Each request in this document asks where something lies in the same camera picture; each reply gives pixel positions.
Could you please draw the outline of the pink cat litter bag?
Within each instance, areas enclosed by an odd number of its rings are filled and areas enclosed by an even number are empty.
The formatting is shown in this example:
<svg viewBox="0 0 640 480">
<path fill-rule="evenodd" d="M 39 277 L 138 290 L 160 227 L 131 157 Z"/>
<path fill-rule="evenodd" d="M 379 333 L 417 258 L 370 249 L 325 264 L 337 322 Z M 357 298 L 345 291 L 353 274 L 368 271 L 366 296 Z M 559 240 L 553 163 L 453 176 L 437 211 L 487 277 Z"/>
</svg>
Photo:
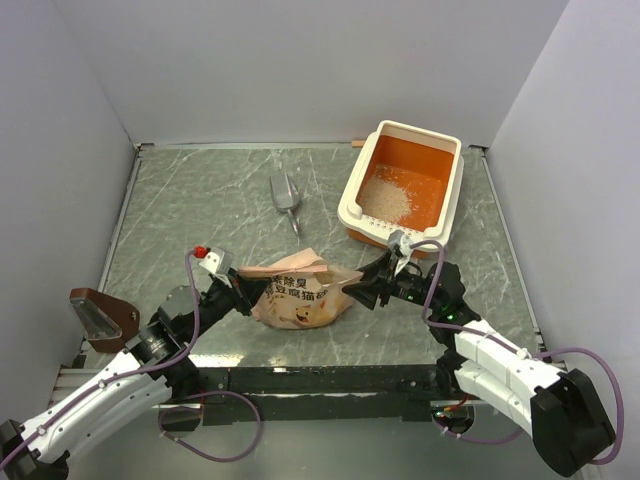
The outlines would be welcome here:
<svg viewBox="0 0 640 480">
<path fill-rule="evenodd" d="M 239 274 L 244 279 L 268 281 L 252 315 L 265 325 L 287 330 L 334 322 L 354 303 L 342 288 L 362 278 L 359 271 L 327 263 L 311 248 L 270 266 L 242 266 Z"/>
</svg>

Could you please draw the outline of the grey metal litter scoop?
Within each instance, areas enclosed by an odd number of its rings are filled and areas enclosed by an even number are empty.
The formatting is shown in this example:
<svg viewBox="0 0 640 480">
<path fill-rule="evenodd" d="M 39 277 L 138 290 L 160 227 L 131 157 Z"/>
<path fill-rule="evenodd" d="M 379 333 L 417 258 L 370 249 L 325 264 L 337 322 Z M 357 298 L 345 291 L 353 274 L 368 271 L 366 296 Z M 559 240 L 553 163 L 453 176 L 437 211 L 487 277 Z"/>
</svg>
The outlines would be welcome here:
<svg viewBox="0 0 640 480">
<path fill-rule="evenodd" d="M 300 204 L 300 194 L 285 172 L 279 172 L 270 176 L 270 192 L 275 208 L 287 216 L 294 234 L 300 237 L 301 229 L 295 210 Z"/>
</svg>

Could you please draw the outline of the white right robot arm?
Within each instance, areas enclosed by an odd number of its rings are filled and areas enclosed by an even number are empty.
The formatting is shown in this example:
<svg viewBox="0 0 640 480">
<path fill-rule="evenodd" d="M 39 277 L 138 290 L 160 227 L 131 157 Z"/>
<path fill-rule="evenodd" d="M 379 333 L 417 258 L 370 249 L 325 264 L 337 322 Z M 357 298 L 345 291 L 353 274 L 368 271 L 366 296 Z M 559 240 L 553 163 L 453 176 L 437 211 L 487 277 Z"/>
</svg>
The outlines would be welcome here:
<svg viewBox="0 0 640 480">
<path fill-rule="evenodd" d="M 454 399 L 466 393 L 493 406 L 531 437 L 561 476 L 615 458 L 624 413 L 609 419 L 584 372 L 564 371 L 500 335 L 465 302 L 457 265 L 439 260 L 428 274 L 410 272 L 408 265 L 387 252 L 362 267 L 361 279 L 343 291 L 369 309 L 391 298 L 423 306 L 432 336 L 446 348 L 436 375 L 441 394 Z"/>
</svg>

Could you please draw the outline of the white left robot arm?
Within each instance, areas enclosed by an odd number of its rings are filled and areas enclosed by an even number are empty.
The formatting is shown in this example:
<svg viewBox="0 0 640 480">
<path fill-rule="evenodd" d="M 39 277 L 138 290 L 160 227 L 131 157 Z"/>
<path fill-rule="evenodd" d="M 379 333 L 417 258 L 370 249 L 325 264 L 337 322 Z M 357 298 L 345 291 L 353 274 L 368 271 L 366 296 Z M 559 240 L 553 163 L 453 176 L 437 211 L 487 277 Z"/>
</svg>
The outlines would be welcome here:
<svg viewBox="0 0 640 480">
<path fill-rule="evenodd" d="M 232 311 L 250 315 L 267 288 L 232 271 L 209 288 L 177 287 L 111 362 L 93 378 L 23 423 L 1 426 L 1 470 L 9 479 L 65 479 L 68 460 L 151 407 L 198 396 L 195 343 Z"/>
</svg>

